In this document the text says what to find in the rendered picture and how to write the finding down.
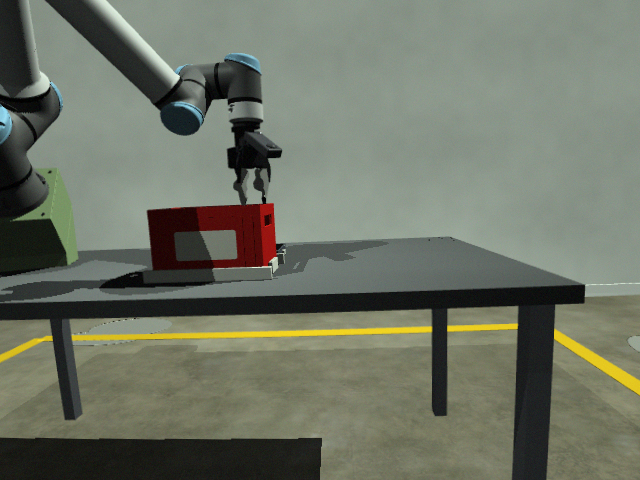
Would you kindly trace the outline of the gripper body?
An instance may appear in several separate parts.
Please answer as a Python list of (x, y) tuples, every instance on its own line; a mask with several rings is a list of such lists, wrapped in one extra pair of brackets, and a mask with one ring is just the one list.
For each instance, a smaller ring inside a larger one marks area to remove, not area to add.
[[(236, 127), (239, 129), (236, 129)], [(260, 129), (260, 123), (257, 121), (237, 121), (233, 123), (231, 132), (234, 132), (236, 147), (227, 149), (228, 168), (234, 169), (233, 164), (236, 161), (238, 154), (242, 155), (242, 160), (246, 165), (246, 169), (260, 169), (260, 166), (266, 162), (266, 158), (243, 139), (245, 131), (254, 131), (258, 129)]]

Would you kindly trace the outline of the red crate with dividers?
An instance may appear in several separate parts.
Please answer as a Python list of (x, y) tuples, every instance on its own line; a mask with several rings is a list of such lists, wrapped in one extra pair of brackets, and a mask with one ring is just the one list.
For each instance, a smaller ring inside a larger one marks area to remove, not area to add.
[(265, 267), (274, 257), (274, 203), (167, 208), (152, 239), (154, 270)]

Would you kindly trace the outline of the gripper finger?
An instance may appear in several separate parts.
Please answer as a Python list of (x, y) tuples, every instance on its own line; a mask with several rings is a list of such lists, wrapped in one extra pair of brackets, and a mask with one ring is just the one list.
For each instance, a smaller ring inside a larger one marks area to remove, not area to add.
[(255, 177), (256, 179), (253, 182), (254, 188), (262, 192), (262, 202), (266, 204), (271, 178), (271, 167), (268, 158), (266, 158), (266, 162), (260, 166), (260, 169), (255, 169)]
[[(237, 180), (233, 184), (234, 190), (238, 191), (241, 205), (245, 205), (247, 201), (247, 180), (249, 178), (249, 172), (247, 171), (246, 165), (242, 160), (242, 155), (237, 155), (237, 160), (234, 164), (235, 173), (237, 176)], [(237, 189), (238, 184), (238, 189)]]

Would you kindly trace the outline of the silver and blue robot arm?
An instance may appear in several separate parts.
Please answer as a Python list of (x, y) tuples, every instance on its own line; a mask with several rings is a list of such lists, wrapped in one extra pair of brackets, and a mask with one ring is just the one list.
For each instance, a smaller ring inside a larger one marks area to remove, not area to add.
[[(106, 0), (45, 1), (160, 110), (169, 131), (194, 134), (218, 99), (227, 99), (230, 123), (264, 121), (255, 57), (232, 53), (225, 62), (174, 72)], [(39, 72), (29, 0), (0, 0), (0, 217), (26, 214), (49, 194), (27, 151), (58, 118), (63, 100)], [(265, 158), (281, 157), (259, 131), (245, 131), (243, 139)]]

